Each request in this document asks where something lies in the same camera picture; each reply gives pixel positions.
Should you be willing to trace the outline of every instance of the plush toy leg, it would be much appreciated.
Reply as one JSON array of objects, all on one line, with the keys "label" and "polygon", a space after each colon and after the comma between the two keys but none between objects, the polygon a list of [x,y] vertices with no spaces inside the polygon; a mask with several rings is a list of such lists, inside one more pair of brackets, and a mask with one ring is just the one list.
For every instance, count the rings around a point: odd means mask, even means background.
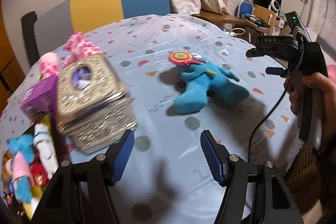
[{"label": "plush toy leg", "polygon": [[30,203],[32,200],[32,192],[30,190],[30,180],[27,177],[22,177],[17,182],[15,196],[23,203]]},{"label": "plush toy leg", "polygon": [[178,113],[192,113],[201,110],[208,104],[208,85],[188,83],[186,91],[177,97],[173,107]]},{"label": "plush toy leg", "polygon": [[225,79],[222,85],[213,88],[213,91],[217,93],[227,105],[240,103],[250,95],[246,88],[231,83],[227,79]]}]

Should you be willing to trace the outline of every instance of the electrical cord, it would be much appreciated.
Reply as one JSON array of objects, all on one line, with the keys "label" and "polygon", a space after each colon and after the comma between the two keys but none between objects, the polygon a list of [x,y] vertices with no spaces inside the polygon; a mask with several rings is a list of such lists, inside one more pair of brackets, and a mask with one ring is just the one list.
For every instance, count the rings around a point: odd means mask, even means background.
[{"label": "electrical cord", "polygon": [[[298,42],[299,42],[302,50],[301,50],[299,61],[298,61],[297,65],[295,66],[293,72],[295,72],[295,71],[297,71],[299,69],[299,67],[300,67],[300,65],[302,63],[302,60],[303,60],[303,54],[304,54],[303,38],[300,37],[300,39],[299,39]],[[287,85],[287,87],[285,87],[285,90],[283,91],[282,95],[280,96],[280,98],[278,99],[278,101],[275,103],[275,105],[272,107],[272,109],[268,112],[268,114],[261,120],[261,122],[252,131],[252,133],[250,135],[249,146],[248,146],[247,162],[251,162],[251,149],[252,149],[252,140],[253,140],[254,134],[259,129],[259,127],[267,120],[267,118],[274,112],[274,110],[278,107],[278,105],[280,104],[280,102],[284,98],[284,96],[285,96],[285,94],[286,94],[286,92],[288,90],[289,85],[290,85],[290,83]]]}]

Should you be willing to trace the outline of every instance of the human hand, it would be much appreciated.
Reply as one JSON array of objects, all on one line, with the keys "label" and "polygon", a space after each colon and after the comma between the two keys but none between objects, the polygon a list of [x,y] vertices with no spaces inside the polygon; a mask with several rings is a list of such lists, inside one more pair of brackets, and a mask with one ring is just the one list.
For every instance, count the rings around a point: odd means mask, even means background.
[{"label": "human hand", "polygon": [[[324,123],[322,128],[322,139],[330,140],[336,135],[336,85],[327,77],[319,72],[302,78],[303,84],[308,88],[318,88],[324,94]],[[287,78],[284,87],[288,87],[291,111],[297,115],[299,108],[300,93],[294,89],[290,78]]]}]

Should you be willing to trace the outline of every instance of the blue plush toy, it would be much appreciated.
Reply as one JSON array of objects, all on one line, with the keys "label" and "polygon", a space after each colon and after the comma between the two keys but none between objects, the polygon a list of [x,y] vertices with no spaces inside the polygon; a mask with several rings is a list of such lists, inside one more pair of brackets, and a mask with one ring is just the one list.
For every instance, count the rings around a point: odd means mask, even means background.
[{"label": "blue plush toy", "polygon": [[20,151],[25,160],[30,164],[34,161],[34,147],[33,147],[34,137],[30,134],[23,134],[18,138],[10,138],[8,143],[9,152],[15,156],[18,151]]},{"label": "blue plush toy", "polygon": [[175,52],[169,61],[177,65],[186,82],[186,91],[174,101],[174,109],[179,113],[192,113],[208,104],[207,91],[217,93],[226,104],[239,103],[249,96],[248,90],[228,80],[239,82],[232,72],[201,59],[198,54]]}]

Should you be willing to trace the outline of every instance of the white patterned tablecloth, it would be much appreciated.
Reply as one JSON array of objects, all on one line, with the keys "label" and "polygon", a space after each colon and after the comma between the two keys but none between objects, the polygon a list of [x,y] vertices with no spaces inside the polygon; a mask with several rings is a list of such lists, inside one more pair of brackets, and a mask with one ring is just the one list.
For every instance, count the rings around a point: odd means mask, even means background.
[{"label": "white patterned tablecloth", "polygon": [[[213,223],[225,189],[212,179],[200,147],[200,133],[209,129],[230,153],[247,159],[252,130],[283,92],[284,79],[265,74],[265,68],[280,64],[269,57],[246,58],[245,52],[252,45],[190,16],[129,18],[98,28],[86,37],[102,49],[128,87],[138,122],[124,175],[111,188],[121,222],[142,223],[147,219],[147,223],[162,224]],[[183,92],[184,83],[167,60],[175,51],[196,52],[232,70],[241,79],[239,85],[250,91],[250,97],[232,107],[210,98],[200,112],[177,115],[172,103]],[[63,46],[54,52],[62,68],[68,52]],[[0,120],[2,155],[7,150],[6,140],[21,135],[31,124],[19,103],[39,76],[34,65],[8,100]],[[252,162],[271,160],[285,173],[301,145],[295,123],[286,95],[255,135]],[[73,163],[106,151],[84,155],[69,140],[68,149]],[[249,196],[250,189],[244,215],[251,206]]]}]

